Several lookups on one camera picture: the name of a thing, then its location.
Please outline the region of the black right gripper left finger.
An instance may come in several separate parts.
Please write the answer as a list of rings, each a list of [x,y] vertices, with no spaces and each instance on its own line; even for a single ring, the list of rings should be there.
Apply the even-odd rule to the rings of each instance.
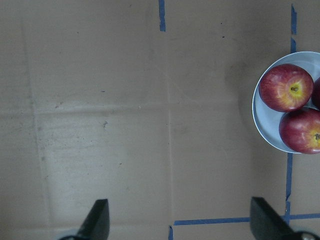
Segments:
[[[60,240],[107,240],[110,234],[110,211],[108,199],[95,201],[76,234],[69,234]]]

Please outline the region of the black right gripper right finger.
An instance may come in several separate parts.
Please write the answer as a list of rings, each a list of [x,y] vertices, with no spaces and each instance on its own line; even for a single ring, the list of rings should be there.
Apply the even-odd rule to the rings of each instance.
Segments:
[[[250,201],[250,230],[256,240],[319,240],[308,231],[294,231],[262,197]]]

